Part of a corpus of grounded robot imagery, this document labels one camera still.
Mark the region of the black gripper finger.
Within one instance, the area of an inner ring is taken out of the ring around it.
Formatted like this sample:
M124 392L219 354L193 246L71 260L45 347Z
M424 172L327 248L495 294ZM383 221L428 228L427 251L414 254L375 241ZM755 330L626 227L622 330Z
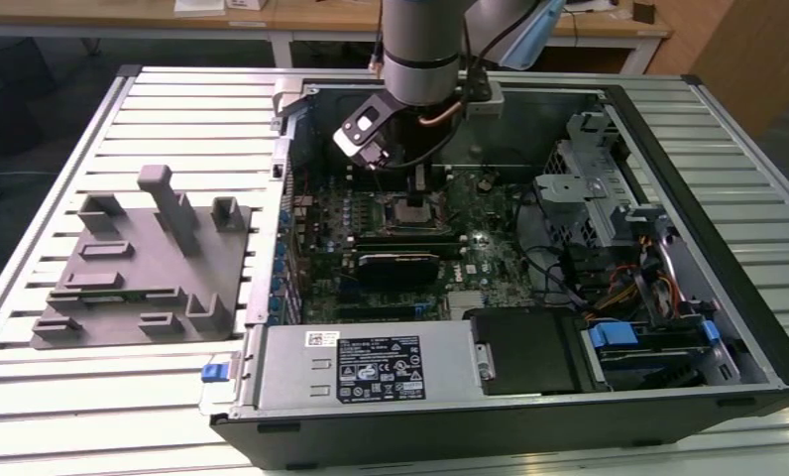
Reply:
M407 174L406 204L415 208L423 207L426 194L426 166L415 166Z

